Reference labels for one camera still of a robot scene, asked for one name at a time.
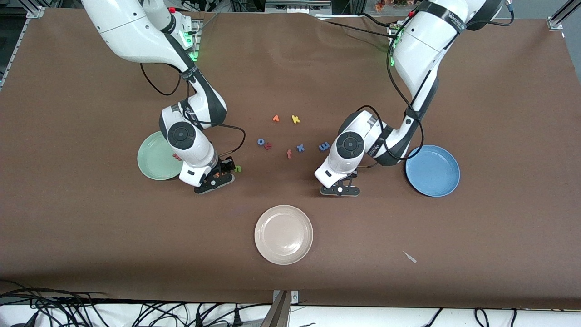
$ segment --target beige plate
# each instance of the beige plate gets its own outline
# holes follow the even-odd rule
[[[313,226],[300,209],[277,205],[260,216],[254,242],[260,254],[273,264],[294,264],[311,249]]]

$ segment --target plate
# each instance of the plate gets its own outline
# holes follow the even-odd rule
[[[137,165],[141,172],[155,180],[166,180],[178,176],[183,163],[173,157],[174,150],[157,131],[143,141],[137,152]]]
[[[299,208],[277,205],[258,219],[254,242],[260,254],[273,264],[294,264],[311,249],[313,226]]]
[[[424,145],[422,151],[406,161],[406,175],[411,185],[430,197],[452,193],[460,182],[460,167],[454,156],[436,145]]]

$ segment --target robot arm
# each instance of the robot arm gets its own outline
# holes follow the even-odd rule
[[[175,38],[184,50],[194,50],[192,42],[192,18],[166,7],[163,0],[143,0],[142,7],[147,18],[162,33]]]
[[[398,74],[413,96],[399,129],[385,122],[380,126],[376,117],[367,111],[351,114],[339,129],[329,156],[315,171],[326,188],[349,176],[367,153],[382,166],[392,166],[407,152],[412,136],[419,126],[437,87],[437,69],[456,35],[465,29],[464,22],[490,20],[496,16],[501,0],[429,0],[423,1],[414,16],[404,23],[405,29],[393,51]],[[346,135],[362,139],[363,151],[345,154],[341,148]]]
[[[167,16],[169,12],[162,0],[145,0],[143,8],[137,0],[82,0],[82,3],[95,28],[117,56],[132,62],[171,65],[196,91],[188,99],[163,109],[159,125],[184,162],[180,179],[200,187],[219,163],[212,144],[201,132],[213,125],[199,122],[222,124],[227,108],[178,41],[179,37],[172,35],[180,31],[180,26],[176,27],[177,18]]]

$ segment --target table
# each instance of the table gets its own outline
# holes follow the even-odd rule
[[[424,125],[426,143],[460,164],[454,193],[420,195],[399,165],[362,170],[357,198],[322,197],[318,145],[350,112],[369,104],[400,123],[386,49],[381,36],[303,14],[220,14],[198,64],[248,140],[236,181],[197,196],[136,162],[184,85],[162,97],[83,10],[47,9],[0,93],[0,276],[118,298],[252,303],[293,289],[309,304],[581,307],[581,88],[561,34],[542,20],[487,26],[444,58]],[[164,90],[177,78],[146,69]],[[219,152],[240,137],[205,133]],[[287,159],[298,144],[305,152]],[[254,246],[254,224],[278,204],[302,209],[315,233],[290,266]]]

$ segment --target blue plate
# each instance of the blue plate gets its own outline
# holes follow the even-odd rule
[[[410,155],[418,151],[413,149]],[[424,145],[422,151],[406,161],[406,175],[411,185],[430,197],[452,193],[460,182],[460,167],[448,151],[436,145]]]

